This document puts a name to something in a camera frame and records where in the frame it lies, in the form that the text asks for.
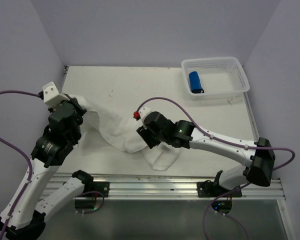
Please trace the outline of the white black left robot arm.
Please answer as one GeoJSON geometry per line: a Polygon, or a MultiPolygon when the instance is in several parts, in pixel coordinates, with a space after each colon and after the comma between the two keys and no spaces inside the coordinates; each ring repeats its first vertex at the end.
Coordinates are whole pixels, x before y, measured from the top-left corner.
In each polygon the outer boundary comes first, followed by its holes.
{"type": "Polygon", "coordinates": [[[45,199],[40,199],[53,175],[81,138],[80,126],[86,109],[76,98],[66,96],[49,108],[48,125],[36,141],[28,169],[17,192],[0,213],[0,237],[36,240],[49,218],[77,196],[93,193],[93,177],[75,171],[68,181],[45,199]]]}

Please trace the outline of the white towel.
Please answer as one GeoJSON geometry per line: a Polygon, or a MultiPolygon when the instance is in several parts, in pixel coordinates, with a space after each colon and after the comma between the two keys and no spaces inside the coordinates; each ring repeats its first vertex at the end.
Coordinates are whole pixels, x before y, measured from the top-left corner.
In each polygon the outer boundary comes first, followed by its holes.
{"type": "Polygon", "coordinates": [[[96,148],[97,137],[104,140],[113,149],[123,153],[142,154],[142,158],[155,171],[166,171],[178,159],[181,150],[173,148],[166,143],[160,143],[153,148],[148,147],[144,140],[137,134],[139,124],[136,120],[124,117],[114,110],[90,101],[81,95],[70,95],[78,104],[86,109],[81,125],[81,139],[78,144],[80,151],[86,152],[89,147],[96,148]]]}

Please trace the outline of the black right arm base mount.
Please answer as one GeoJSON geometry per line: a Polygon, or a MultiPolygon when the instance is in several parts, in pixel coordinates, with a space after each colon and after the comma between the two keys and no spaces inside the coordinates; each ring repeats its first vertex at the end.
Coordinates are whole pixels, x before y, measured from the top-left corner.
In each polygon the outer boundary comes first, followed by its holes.
{"type": "Polygon", "coordinates": [[[199,198],[216,198],[230,191],[210,180],[197,182],[196,189],[199,198]]]}

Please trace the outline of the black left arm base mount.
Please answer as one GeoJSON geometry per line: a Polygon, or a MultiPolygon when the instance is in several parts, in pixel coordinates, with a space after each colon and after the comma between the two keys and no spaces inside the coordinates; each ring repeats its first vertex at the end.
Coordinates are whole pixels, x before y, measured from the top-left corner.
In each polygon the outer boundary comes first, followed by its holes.
{"type": "Polygon", "coordinates": [[[105,198],[108,197],[110,191],[110,183],[108,181],[93,181],[85,185],[83,193],[100,192],[105,198]]]}

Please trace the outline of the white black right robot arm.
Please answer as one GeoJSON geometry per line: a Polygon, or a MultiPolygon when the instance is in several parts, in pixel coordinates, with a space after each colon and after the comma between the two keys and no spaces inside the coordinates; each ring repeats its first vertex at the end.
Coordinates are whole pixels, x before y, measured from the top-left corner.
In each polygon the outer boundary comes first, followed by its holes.
{"type": "Polygon", "coordinates": [[[275,154],[270,142],[260,138],[257,142],[233,139],[234,144],[217,140],[219,134],[208,130],[200,131],[190,121],[172,122],[157,111],[149,113],[134,112],[133,117],[142,122],[137,133],[152,149],[161,144],[173,148],[208,151],[239,163],[238,166],[219,171],[208,187],[217,196],[225,196],[229,191],[251,183],[269,187],[275,162],[275,154]]]}

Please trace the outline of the blue towel with black trim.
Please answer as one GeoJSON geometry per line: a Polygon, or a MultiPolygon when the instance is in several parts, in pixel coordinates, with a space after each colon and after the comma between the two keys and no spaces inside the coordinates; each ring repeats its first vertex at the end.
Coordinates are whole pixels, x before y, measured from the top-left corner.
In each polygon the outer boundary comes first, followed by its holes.
{"type": "Polygon", "coordinates": [[[192,71],[188,74],[190,91],[193,94],[203,94],[205,91],[202,88],[200,77],[197,71],[192,71]]]}

